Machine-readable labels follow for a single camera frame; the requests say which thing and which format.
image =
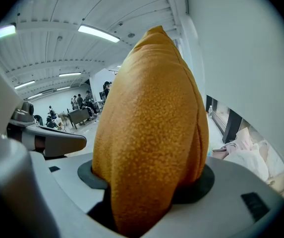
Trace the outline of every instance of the wall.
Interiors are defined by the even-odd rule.
[[[68,90],[57,91],[54,94],[38,98],[36,100],[29,100],[34,104],[34,114],[40,115],[43,118],[44,124],[46,123],[46,117],[48,116],[49,106],[53,108],[56,113],[62,113],[63,111],[67,113],[67,109],[72,110],[71,97],[81,94],[81,97],[86,96],[86,91],[89,86],[71,88]]]
[[[103,92],[103,84],[106,81],[113,82],[114,78],[114,73],[107,69],[102,69],[90,77],[91,90],[95,101],[101,100],[100,92]]]
[[[284,162],[284,22],[267,0],[188,0],[206,94],[247,120]]]

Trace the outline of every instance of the fluorescent light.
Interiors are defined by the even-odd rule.
[[[15,26],[13,25],[4,26],[0,28],[0,38],[14,33],[15,33]]]
[[[21,85],[17,85],[17,86],[15,86],[15,89],[18,89],[18,88],[21,88],[21,87],[23,87],[23,86],[25,86],[25,85],[30,85],[30,84],[33,84],[33,83],[35,83],[34,80],[29,81],[29,82],[26,82],[26,83],[21,84]]]
[[[40,96],[40,95],[42,95],[42,93],[36,94],[36,95],[34,95],[34,96],[31,96],[31,97],[29,97],[29,99],[33,99],[33,98],[35,98],[35,97],[37,97],[37,96]]]
[[[74,73],[64,73],[64,74],[59,74],[59,77],[65,77],[65,76],[76,76],[80,75],[81,72],[74,72]]]
[[[59,88],[57,89],[57,91],[62,90],[62,89],[67,89],[67,88],[70,88],[70,86]]]
[[[120,38],[118,38],[117,36],[114,36],[112,34],[105,32],[105,31],[99,30],[99,29],[94,28],[92,26],[87,26],[87,25],[83,25],[83,24],[80,25],[78,31],[82,32],[82,33],[86,33],[86,34],[92,34],[92,35],[107,39],[107,40],[112,41],[112,42],[118,42],[120,40]]]

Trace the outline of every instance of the pile of clothes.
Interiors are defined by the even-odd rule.
[[[212,150],[211,156],[247,168],[278,193],[284,193],[282,160],[266,140],[253,143],[247,128],[236,134],[236,140]]]

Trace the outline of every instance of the orange fabric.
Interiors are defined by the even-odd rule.
[[[187,64],[161,26],[123,62],[101,114],[93,172],[111,187],[118,232],[139,237],[194,182],[208,151],[202,98]]]

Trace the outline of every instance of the white floor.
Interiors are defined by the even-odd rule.
[[[100,119],[100,115],[98,115],[95,120],[86,122],[85,125],[77,124],[78,129],[73,128],[70,124],[70,121],[67,121],[66,131],[70,133],[85,136],[85,138],[87,139],[87,145],[81,151],[69,153],[69,154],[66,154],[66,156],[72,157],[72,156],[77,156],[77,155],[93,152],[94,138],[96,136],[99,119]],[[222,142],[221,132],[219,131],[215,122],[211,118],[208,118],[208,127],[209,127],[209,150],[208,150],[208,153],[209,153],[211,149],[221,148],[224,145],[224,143]]]

